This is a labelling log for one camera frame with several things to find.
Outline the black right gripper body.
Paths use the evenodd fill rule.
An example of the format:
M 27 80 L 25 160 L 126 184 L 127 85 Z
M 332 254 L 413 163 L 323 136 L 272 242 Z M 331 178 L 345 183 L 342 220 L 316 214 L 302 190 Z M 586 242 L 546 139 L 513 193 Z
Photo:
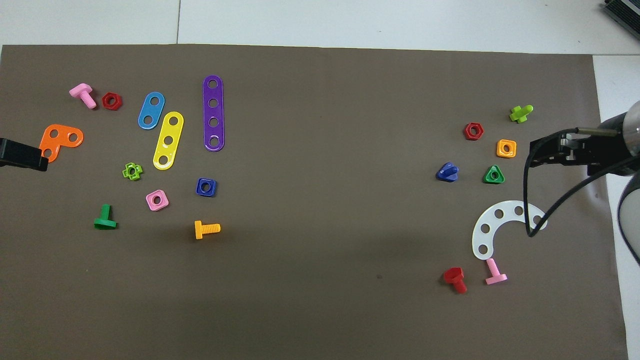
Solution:
M 563 166 L 608 167 L 626 159 L 620 130 L 577 130 L 557 137 L 550 162 Z

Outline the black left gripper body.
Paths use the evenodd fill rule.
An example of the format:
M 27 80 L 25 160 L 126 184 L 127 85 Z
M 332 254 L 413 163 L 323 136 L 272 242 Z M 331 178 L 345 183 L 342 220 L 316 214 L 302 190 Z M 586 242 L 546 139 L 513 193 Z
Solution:
M 12 166 L 26 169 L 42 169 L 42 151 L 34 146 L 25 145 L 2 137 L 0 139 L 0 166 Z

